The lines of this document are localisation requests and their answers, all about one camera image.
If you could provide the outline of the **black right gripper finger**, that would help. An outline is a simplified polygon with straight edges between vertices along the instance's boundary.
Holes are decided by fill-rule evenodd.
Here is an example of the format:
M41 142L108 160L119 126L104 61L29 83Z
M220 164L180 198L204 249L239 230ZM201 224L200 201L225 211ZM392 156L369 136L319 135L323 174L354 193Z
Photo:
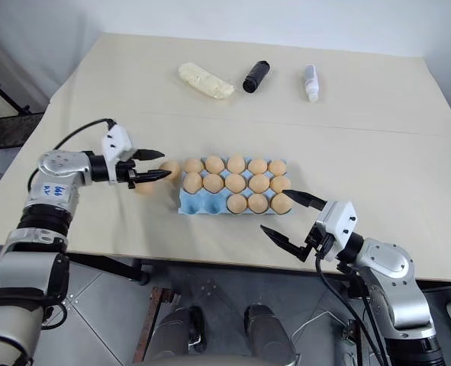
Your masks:
M323 210L327 203L326 201L320 199L319 197L316 197L307 192L289 189L284 190L283 193L297 204L300 204L301 206L304 207L313 207L316 210Z
M301 262L305 262L310 250L304 246L292 244L287 236L277 232L274 229L260 225L260 229L280 248L296 257Z

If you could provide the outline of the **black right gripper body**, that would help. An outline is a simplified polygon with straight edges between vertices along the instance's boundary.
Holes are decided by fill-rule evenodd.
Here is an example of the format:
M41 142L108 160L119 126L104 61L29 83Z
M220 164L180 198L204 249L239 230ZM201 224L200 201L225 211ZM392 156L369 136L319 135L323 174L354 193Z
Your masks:
M318 258L325 259L329 251L333 248L334 236L328 233L320 223L315 223L304 242L306 243L307 255L314 250Z

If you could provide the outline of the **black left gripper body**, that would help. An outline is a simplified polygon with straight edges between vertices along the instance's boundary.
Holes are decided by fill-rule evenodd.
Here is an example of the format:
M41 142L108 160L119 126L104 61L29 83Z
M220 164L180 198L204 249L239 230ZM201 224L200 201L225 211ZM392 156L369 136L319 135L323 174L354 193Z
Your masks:
M137 172L135 171L136 163L133 159L116 164L116 178L118 183L127 183L129 189L135 189L134 179Z

